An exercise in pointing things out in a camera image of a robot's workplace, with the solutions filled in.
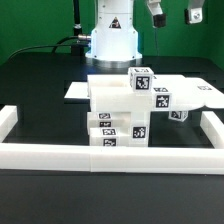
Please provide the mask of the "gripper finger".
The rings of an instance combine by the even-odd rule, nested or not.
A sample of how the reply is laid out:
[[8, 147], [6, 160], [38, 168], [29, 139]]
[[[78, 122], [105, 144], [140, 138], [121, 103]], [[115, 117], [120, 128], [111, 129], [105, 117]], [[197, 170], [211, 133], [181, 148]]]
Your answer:
[[161, 0], [146, 0], [147, 7], [152, 15], [153, 27], [166, 26], [166, 14], [162, 11]]
[[197, 24], [203, 20], [204, 0], [189, 0], [185, 9], [185, 22], [187, 24]]

